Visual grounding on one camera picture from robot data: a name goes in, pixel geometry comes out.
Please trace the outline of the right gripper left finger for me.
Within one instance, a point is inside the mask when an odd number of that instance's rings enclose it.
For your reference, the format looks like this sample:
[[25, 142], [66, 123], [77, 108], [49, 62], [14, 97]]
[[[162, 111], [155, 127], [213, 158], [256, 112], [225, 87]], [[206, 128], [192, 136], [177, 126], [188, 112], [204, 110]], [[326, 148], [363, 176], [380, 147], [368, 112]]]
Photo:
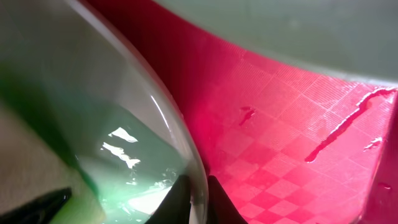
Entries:
[[145, 224], [189, 224], [190, 200], [190, 179], [186, 175], [180, 175]]

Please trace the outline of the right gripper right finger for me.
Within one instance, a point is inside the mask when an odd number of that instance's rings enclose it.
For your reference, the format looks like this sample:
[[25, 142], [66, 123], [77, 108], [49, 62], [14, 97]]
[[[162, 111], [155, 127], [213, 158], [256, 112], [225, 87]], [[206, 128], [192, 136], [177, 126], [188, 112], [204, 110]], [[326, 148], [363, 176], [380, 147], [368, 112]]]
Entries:
[[208, 177], [209, 204], [207, 224], [248, 224], [229, 199], [218, 179]]

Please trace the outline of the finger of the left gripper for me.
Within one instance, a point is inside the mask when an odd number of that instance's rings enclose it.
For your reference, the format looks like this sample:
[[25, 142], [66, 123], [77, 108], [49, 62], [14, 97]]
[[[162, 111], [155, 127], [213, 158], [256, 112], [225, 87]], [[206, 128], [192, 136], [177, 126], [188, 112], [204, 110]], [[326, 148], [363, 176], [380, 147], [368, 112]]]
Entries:
[[1, 224], [48, 224], [71, 196], [71, 188], [47, 193], [1, 215]]

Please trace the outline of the green yellow sponge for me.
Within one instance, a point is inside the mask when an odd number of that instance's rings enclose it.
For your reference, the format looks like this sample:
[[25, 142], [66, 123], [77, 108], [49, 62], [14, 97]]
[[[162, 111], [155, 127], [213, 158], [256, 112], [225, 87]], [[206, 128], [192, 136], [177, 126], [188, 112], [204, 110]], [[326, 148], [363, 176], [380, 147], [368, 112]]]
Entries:
[[1, 215], [55, 190], [72, 196], [50, 223], [103, 223], [98, 190], [65, 127], [68, 101], [54, 79], [1, 63]]

